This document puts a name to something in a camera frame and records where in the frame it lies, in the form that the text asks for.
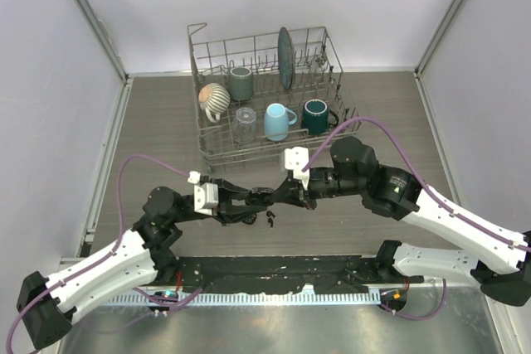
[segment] striped mug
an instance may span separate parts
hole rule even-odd
[[[213,124],[219,122],[222,113],[224,113],[231,103],[231,96],[223,86],[217,83],[206,85],[199,92],[199,108],[205,111],[208,120]]]

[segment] mug handle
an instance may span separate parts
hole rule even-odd
[[[329,122],[329,126],[330,126],[331,128],[337,128],[337,127],[338,127],[338,124],[339,124],[339,116],[338,116],[333,110],[331,110],[331,109],[329,109],[329,113],[332,114],[332,116],[333,116],[334,119],[335,119],[335,122],[332,122],[332,123]]]
[[[288,111],[290,114],[293,114],[293,116],[295,116],[288,124],[290,126],[292,124],[295,124],[295,122],[297,122],[297,114],[294,111],[292,111],[291,109],[289,109],[289,108],[286,108],[285,110]]]
[[[212,116],[210,109],[205,109],[205,113],[207,114],[208,120],[210,120],[213,124],[219,122],[219,119],[221,118],[220,114],[214,114],[215,116]]]

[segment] clear glass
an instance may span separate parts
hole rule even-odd
[[[237,109],[231,125],[232,138],[240,144],[252,142],[256,137],[257,124],[256,112],[253,109]]]

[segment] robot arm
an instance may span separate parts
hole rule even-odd
[[[527,246],[529,234],[498,227],[436,193],[455,212],[514,244],[505,245],[466,224],[454,217],[455,213],[449,214],[438,206],[411,173],[380,165],[374,150],[355,137],[337,140],[330,155],[334,167],[303,171],[308,149],[286,150],[282,162],[288,176],[276,190],[247,190],[197,172],[191,172],[188,179],[194,185],[192,195],[181,196],[167,187],[155,188],[143,206],[144,215],[125,232],[120,247],[107,261],[52,291],[27,312],[23,322],[35,348],[61,339],[73,323],[117,294],[142,284],[167,283],[178,269],[178,259],[170,250],[182,235],[176,224],[205,218],[223,225],[252,224],[257,213],[275,203],[312,210],[317,200],[336,196],[360,195],[363,206],[373,213],[420,226],[463,248],[423,249],[386,240],[373,262],[374,269],[359,270],[362,279],[373,281],[374,275],[382,282],[396,276],[440,277],[479,284],[485,294],[502,303],[522,306],[527,302],[531,296],[531,258],[515,246]],[[101,259],[113,246],[48,278],[38,272],[28,275],[22,284],[18,311],[47,287]]]

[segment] gray wood surface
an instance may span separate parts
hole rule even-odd
[[[350,73],[346,78],[360,114],[379,118],[389,126],[424,178],[439,192],[449,196],[450,190],[413,74]],[[190,77],[134,80],[93,252],[116,238],[117,170],[128,155],[146,153],[186,171],[207,171],[197,149],[194,118]],[[381,163],[405,167],[387,136],[378,128],[364,124],[358,136],[374,146]],[[327,165],[331,165],[328,152],[316,163],[316,166]],[[275,161],[234,165],[225,170],[218,168],[213,174],[249,188],[277,187],[285,178]],[[182,194],[191,191],[185,178],[160,166],[144,160],[129,164],[122,181],[127,226],[142,215],[147,195],[157,186],[168,186]],[[265,215],[259,215],[251,226],[222,227],[214,220],[182,223],[179,228],[184,235],[173,251],[176,255],[374,254],[385,239],[428,247],[452,247],[428,231],[371,214],[355,196],[322,200],[316,211],[284,205],[276,205],[273,211],[276,214],[275,228],[269,227]]]

